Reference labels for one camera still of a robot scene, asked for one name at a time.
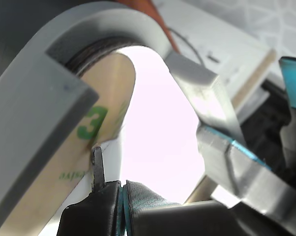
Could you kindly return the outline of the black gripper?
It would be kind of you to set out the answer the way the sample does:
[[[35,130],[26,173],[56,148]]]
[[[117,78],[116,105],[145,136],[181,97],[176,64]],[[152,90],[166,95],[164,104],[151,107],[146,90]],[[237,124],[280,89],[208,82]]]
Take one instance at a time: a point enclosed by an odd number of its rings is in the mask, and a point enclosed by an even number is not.
[[[196,136],[208,177],[281,227],[296,229],[296,190],[274,173],[286,165],[296,173],[296,58],[282,57],[279,65],[286,93],[263,83],[269,96],[243,124],[248,148],[266,164],[207,125],[200,125]]]

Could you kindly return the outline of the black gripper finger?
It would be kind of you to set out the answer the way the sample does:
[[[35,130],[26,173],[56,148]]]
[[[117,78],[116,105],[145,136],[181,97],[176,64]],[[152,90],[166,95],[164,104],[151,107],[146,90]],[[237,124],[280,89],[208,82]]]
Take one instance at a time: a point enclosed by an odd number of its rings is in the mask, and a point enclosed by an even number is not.
[[[123,193],[119,180],[106,182],[102,149],[92,149],[91,192],[82,201],[71,204],[62,212],[59,236],[122,236]]]
[[[216,201],[181,205],[139,182],[123,186],[125,226],[129,236],[242,236],[235,215]]]

